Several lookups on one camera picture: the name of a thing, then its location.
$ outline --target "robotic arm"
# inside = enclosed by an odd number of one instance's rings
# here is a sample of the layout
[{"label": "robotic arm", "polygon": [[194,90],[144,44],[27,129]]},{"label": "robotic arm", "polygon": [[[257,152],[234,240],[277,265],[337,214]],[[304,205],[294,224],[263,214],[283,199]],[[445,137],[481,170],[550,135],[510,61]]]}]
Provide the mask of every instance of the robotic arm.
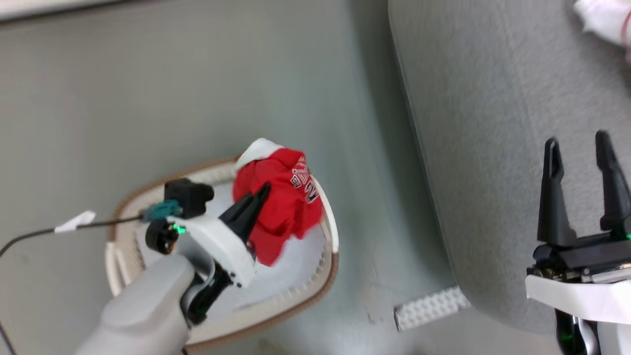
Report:
[{"label": "robotic arm", "polygon": [[[182,197],[197,186],[190,181],[165,186]],[[100,324],[77,355],[180,354],[190,329],[228,286],[247,287],[256,256],[247,240],[269,194],[269,184],[248,194],[219,218],[204,215],[205,202],[180,202],[178,216],[156,219],[147,228],[147,245],[167,254],[145,270],[105,307]]]},{"label": "robotic arm", "polygon": [[596,133],[603,173],[604,233],[577,238],[570,228],[558,142],[546,142],[539,245],[526,271],[526,294],[555,308],[565,355],[631,354],[631,194],[609,134]]}]

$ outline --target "red cloth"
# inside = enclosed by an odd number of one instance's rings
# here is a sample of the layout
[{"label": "red cloth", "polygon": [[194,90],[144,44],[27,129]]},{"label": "red cloth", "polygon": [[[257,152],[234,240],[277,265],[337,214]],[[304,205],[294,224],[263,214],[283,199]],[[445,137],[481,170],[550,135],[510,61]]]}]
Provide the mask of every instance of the red cloth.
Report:
[{"label": "red cloth", "polygon": [[264,183],[271,190],[249,241],[263,265],[271,266],[292,235],[302,239],[320,222],[322,201],[302,152],[279,148],[269,158],[255,160],[237,173],[232,195],[235,201],[255,193]]}]

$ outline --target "laundry basket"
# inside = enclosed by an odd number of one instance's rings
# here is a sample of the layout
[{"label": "laundry basket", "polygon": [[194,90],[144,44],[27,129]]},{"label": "laundry basket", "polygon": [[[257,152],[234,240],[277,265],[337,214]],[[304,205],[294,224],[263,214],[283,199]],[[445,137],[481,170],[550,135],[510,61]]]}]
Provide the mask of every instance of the laundry basket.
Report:
[{"label": "laundry basket", "polygon": [[[232,183],[236,159],[213,162],[147,186],[127,197],[116,210],[115,219],[132,217],[163,200],[164,183],[189,178],[213,185],[215,198],[207,203],[207,214],[219,216],[232,204]],[[243,289],[229,287],[208,311],[207,319],[191,330],[189,352],[230,342],[253,334],[312,306],[333,285],[338,271],[338,231],[333,211],[322,187],[314,178],[324,213],[320,224],[285,244],[273,267],[259,263],[252,284]],[[146,224],[119,224],[111,230],[105,248],[107,278],[113,295],[118,295],[155,260],[162,257],[144,243]]]}]

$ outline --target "printed number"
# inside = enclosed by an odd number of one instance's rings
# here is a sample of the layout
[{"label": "printed number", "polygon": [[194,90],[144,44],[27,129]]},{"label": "printed number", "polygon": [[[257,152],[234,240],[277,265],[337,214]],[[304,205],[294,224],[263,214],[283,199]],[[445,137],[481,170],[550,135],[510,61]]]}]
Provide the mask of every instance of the printed number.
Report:
[{"label": "printed number", "polygon": [[307,203],[312,203],[318,197],[318,192],[316,186],[312,181],[309,181],[307,185],[305,185],[305,200]]}]

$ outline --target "gray chair seat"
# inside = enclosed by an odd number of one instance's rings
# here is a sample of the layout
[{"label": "gray chair seat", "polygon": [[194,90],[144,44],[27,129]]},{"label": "gray chair seat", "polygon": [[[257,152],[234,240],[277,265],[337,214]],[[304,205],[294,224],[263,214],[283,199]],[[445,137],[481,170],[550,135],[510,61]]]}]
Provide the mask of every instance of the gray chair seat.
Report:
[{"label": "gray chair seat", "polygon": [[471,303],[549,332],[528,301],[545,141],[565,164],[570,223],[599,232],[594,135],[610,132],[631,177],[631,97],[623,51],[582,25],[571,2],[391,0],[404,86],[454,276]]}]

